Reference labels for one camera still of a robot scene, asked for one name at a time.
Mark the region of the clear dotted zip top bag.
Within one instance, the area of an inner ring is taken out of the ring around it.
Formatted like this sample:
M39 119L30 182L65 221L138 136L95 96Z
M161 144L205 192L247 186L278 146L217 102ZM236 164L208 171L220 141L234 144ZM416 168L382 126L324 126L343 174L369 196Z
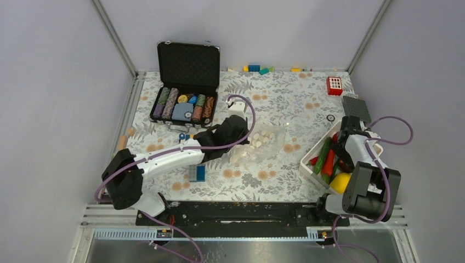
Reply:
M261 162L274 157L283 148L286 125L256 124L248 144L234 146L229 154L231 164Z

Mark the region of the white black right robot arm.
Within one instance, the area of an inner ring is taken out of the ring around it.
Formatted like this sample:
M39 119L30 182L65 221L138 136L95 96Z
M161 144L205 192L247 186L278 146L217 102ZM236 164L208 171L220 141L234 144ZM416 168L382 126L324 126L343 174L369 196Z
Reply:
M318 198L316 222L327 226L336 214L352 215L365 222L387 222L394 210L400 172L380 160L370 142L372 135L362 129L359 117L344 116L336 136L330 149L350 179L342 193L325 193Z

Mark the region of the green toy cucumber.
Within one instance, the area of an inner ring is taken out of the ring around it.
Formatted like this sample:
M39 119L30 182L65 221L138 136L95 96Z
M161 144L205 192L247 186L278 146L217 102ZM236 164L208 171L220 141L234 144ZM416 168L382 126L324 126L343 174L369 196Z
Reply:
M321 172L322 170L322 167L324 166L325 162L326 162L326 158L327 158L327 155L331 149L331 145L332 145L332 138L331 137L327 137L324 141L324 144L321 148L321 151L320 151L320 154L318 156L318 159L314 165L314 170L313 172L318 175L319 172Z

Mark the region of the orange toy carrot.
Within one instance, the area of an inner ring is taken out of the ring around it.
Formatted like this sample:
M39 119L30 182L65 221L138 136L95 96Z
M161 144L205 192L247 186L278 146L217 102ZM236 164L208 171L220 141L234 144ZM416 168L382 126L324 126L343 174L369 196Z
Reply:
M321 176L331 177L333 174L333 165L334 165L335 153L333 150L329 150L326 160L321 169Z

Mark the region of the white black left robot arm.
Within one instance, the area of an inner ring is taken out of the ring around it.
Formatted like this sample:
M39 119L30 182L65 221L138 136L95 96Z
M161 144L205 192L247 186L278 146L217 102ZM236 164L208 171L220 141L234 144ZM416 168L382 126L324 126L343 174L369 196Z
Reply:
M127 148L118 151L104 170L102 183L95 193L99 197L106 189L108 199L116 210L135 208L144 212L157 225L170 218L167 202L160 193L153 193L144 183L172 170L200 165L229 152L236 145L248 143L256 123L256 113L249 100L240 95L228 98L227 118L221 124L199 132L193 138L162 150L133 154Z

